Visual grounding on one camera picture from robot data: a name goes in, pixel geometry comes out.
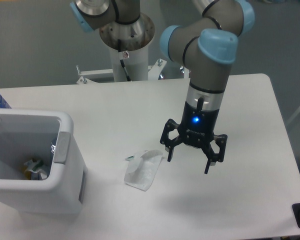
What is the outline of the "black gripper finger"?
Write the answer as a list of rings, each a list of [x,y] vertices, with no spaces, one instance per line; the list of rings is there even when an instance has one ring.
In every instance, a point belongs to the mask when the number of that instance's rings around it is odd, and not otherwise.
[[[168,157],[167,157],[168,162],[170,162],[173,158],[174,148],[180,145],[181,143],[183,143],[183,139],[180,137],[180,134],[178,133],[179,132],[178,127],[179,124],[170,118],[165,123],[161,134],[161,138],[159,142],[165,146],[165,149],[168,152]],[[169,134],[174,130],[177,130],[178,135],[175,138],[170,139]]]
[[[215,165],[216,162],[222,163],[225,157],[226,145],[227,145],[228,136],[226,134],[214,135],[213,141],[219,147],[219,152],[214,152],[210,143],[204,144],[202,147],[203,153],[207,157],[207,163],[204,170],[204,173],[207,174],[210,166]]]

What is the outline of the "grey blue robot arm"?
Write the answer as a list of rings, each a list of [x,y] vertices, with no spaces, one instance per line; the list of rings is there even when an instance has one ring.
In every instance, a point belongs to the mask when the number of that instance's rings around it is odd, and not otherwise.
[[[201,19],[182,27],[171,25],[160,36],[163,55],[190,71],[190,82],[180,123],[169,119],[160,142],[172,155],[185,144],[201,149],[207,165],[222,162],[227,135],[214,133],[238,37],[255,23],[245,0],[196,0]],[[70,8],[85,32],[99,31],[109,48],[116,82],[148,80],[148,46],[154,38],[152,20],[138,0],[73,0]]]

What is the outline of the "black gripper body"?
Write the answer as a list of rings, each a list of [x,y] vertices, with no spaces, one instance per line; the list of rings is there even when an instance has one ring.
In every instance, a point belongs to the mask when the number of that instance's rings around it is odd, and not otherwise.
[[[179,141],[198,149],[211,150],[219,111],[197,111],[185,102],[181,123],[177,128]]]

